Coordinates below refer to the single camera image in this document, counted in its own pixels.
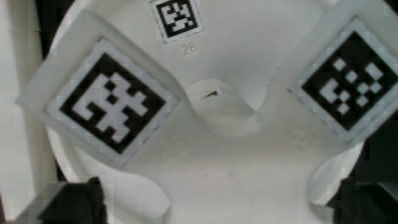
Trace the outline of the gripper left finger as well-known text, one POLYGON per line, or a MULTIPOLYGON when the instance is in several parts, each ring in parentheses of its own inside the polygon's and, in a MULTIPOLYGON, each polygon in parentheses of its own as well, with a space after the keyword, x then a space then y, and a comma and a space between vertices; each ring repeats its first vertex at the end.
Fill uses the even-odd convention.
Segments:
POLYGON ((14 224, 107 224, 101 181, 52 184, 34 198, 14 224))

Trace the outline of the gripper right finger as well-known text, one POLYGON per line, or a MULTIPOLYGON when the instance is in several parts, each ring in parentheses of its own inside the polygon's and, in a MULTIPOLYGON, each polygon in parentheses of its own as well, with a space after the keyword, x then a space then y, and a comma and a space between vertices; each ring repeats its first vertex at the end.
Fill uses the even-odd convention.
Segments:
POLYGON ((398 184, 347 178, 327 206, 332 224, 398 224, 398 184))

